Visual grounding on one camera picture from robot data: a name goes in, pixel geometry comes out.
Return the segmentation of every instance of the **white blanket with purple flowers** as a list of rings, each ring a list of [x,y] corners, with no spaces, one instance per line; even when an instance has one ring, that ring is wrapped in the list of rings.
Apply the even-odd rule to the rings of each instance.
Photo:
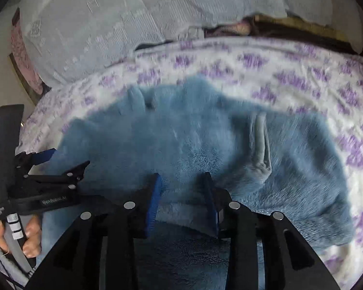
[[[325,115],[349,186],[356,227],[348,245],[321,258],[342,290],[363,273],[363,58],[298,42],[227,37],[145,51],[82,81],[51,90],[24,125],[18,152],[57,147],[68,123],[113,103],[131,84],[179,83],[203,74],[225,94],[290,113]]]

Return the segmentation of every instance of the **fuzzy blue fabric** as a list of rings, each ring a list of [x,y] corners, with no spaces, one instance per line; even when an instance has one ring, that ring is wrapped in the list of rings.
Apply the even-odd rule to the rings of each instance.
[[[86,160],[81,191],[114,203],[152,173],[163,178],[159,222],[149,240],[136,241],[142,289],[225,288],[229,243],[210,236],[198,181],[206,171],[251,210],[283,212],[317,250],[352,238],[347,184],[323,117],[230,99],[199,78],[132,87],[106,110],[72,121],[46,172]],[[43,239],[47,224],[61,226],[66,216],[47,213]]]

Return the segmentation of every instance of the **finger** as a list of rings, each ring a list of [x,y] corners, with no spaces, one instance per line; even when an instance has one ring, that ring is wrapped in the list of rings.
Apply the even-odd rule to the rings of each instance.
[[[4,232],[5,232],[5,227],[3,223],[0,221],[0,249],[2,249],[5,253],[8,253],[8,245],[4,240]]]
[[[36,257],[41,252],[41,231],[40,234],[31,236],[23,245],[23,253],[28,258]]]
[[[25,235],[27,238],[36,235],[41,230],[40,219],[38,216],[33,216],[25,227]]]

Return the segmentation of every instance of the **silver screw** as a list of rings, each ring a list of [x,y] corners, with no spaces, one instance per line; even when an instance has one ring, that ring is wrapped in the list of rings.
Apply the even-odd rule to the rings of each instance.
[[[135,208],[136,207],[136,204],[134,203],[134,202],[126,202],[125,204],[124,204],[124,208],[125,209],[133,209],[133,208]]]
[[[283,220],[284,219],[284,214],[280,213],[279,211],[275,211],[273,213],[273,218],[276,220]]]
[[[232,201],[229,203],[229,207],[231,209],[240,209],[241,208],[241,204],[236,202],[236,201]]]
[[[89,212],[89,211],[85,211],[85,212],[83,212],[82,214],[81,214],[81,219],[82,220],[87,220],[87,219],[89,219],[91,217],[91,212]]]

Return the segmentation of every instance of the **beige floor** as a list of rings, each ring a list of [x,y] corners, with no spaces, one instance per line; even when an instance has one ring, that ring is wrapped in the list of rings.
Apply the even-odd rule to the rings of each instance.
[[[0,13],[0,106],[22,103],[25,106],[23,119],[26,119],[34,110],[34,105],[8,59],[11,53],[11,20],[17,3],[18,0],[10,0]]]

